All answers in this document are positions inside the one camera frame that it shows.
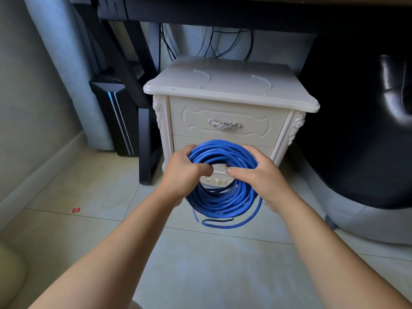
black leather upholstery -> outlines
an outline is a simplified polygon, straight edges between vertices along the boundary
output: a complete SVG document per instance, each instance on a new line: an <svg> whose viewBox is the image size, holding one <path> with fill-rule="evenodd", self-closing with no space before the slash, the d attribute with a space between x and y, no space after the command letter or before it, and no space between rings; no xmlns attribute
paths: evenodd
<svg viewBox="0 0 412 309"><path fill-rule="evenodd" d="M412 48L401 39L318 36L299 79L321 108L297 143L335 192L412 207Z"/></svg>

white wall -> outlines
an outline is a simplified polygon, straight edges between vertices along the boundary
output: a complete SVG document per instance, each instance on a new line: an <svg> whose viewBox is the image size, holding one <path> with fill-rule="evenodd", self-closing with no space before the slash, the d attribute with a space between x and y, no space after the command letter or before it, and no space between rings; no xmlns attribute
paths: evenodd
<svg viewBox="0 0 412 309"><path fill-rule="evenodd" d="M204 55L209 45L212 27L167 24L164 26L169 45L175 52L178 51L179 55L196 55L202 44L203 31L205 40L198 56ZM215 30L237 32L239 29L215 28ZM255 41L249 60L287 64L295 73L299 73L315 37L316 35L309 34L255 30ZM226 51L235 38L236 34L215 33L212 45L216 54ZM232 50L222 58L243 60L249 51L249 46L250 32L242 32ZM212 50L209 49L207 56L213 56ZM162 69L170 62L166 47L162 45Z"/></svg>
<svg viewBox="0 0 412 309"><path fill-rule="evenodd" d="M0 0L0 202L82 130L23 0Z"/></svg>

white tabletop surface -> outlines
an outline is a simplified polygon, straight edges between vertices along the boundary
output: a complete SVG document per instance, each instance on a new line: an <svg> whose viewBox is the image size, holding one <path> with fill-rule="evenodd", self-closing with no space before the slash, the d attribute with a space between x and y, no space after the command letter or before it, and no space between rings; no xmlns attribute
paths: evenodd
<svg viewBox="0 0 412 309"><path fill-rule="evenodd" d="M317 112L319 103L287 65L220 58L178 57L143 87L175 95Z"/></svg>

blue cable coil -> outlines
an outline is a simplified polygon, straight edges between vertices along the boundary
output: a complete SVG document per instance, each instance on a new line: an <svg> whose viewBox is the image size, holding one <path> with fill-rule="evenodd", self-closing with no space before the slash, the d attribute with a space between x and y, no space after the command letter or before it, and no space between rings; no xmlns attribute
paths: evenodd
<svg viewBox="0 0 412 309"><path fill-rule="evenodd" d="M189 159L193 163L225 164L230 167L249 169L255 169L258 165L255 158L245 148L224 140L211 140L202 143L190 152ZM186 199L193 207L197 221L199 220L195 211L210 218L203 220L203 225L219 229L232 229L248 223L255 217L262 204L262 198L260 198L253 214L241 223L216 225L207 222L233 221L235 217L244 214L252 206L257 196L258 194L250 184L235 179L227 187L221 188L206 188L199 182Z"/></svg>

person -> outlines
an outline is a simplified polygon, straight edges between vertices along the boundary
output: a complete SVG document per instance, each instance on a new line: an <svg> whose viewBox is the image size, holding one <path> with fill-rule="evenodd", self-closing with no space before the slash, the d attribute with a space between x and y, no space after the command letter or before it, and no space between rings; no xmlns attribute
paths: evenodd
<svg viewBox="0 0 412 309"><path fill-rule="evenodd" d="M212 175L212 166L189 161L194 147L175 152L159 187L30 309L127 308L173 208L201 176ZM289 187L271 159L253 146L244 147L255 157L256 169L227 167L226 172L249 183L281 216L325 308L412 308Z"/></svg>

